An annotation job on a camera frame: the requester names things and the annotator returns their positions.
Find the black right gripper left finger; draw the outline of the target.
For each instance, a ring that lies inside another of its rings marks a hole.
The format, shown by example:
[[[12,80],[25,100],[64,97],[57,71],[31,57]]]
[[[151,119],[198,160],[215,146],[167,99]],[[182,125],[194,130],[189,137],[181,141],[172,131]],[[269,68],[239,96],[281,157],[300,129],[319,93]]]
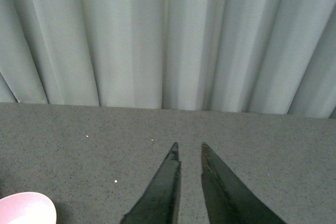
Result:
[[[121,223],[177,223],[181,195],[181,162],[175,142],[143,195]]]

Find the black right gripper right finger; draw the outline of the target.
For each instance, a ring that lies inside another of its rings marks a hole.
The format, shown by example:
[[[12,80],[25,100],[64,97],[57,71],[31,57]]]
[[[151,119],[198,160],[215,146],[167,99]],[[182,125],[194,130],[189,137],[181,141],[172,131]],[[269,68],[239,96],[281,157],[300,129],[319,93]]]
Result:
[[[202,188],[210,223],[284,223],[202,143]]]

